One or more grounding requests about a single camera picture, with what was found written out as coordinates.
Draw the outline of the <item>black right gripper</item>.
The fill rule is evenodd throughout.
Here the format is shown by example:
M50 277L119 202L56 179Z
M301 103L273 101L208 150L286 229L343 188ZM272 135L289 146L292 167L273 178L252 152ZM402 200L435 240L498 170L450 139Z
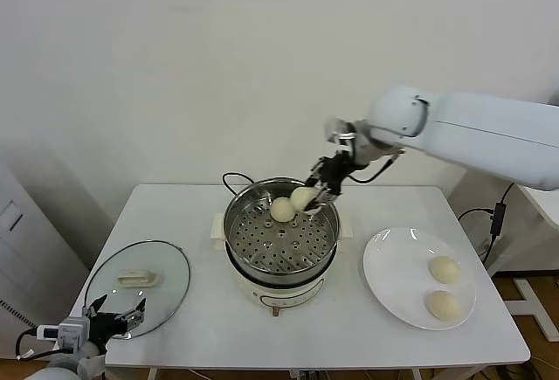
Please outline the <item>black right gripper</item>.
M333 204L342 193L343 180L354 171L355 163L348 151L336 152L332 157L320 157L304 183L306 187L313 187L313 196L305 206L305 213L316 214Z

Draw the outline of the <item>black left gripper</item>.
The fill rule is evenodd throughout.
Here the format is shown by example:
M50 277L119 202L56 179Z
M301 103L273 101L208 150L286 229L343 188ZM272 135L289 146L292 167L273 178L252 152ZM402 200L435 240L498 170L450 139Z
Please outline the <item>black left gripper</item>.
M106 351L108 341L116 335L125 335L138 328L144 321L146 299L143 298L133 309L124 313L100 312L107 299L104 294L93 300L89 306L82 308L82 315L89 320L88 341L98 351Z

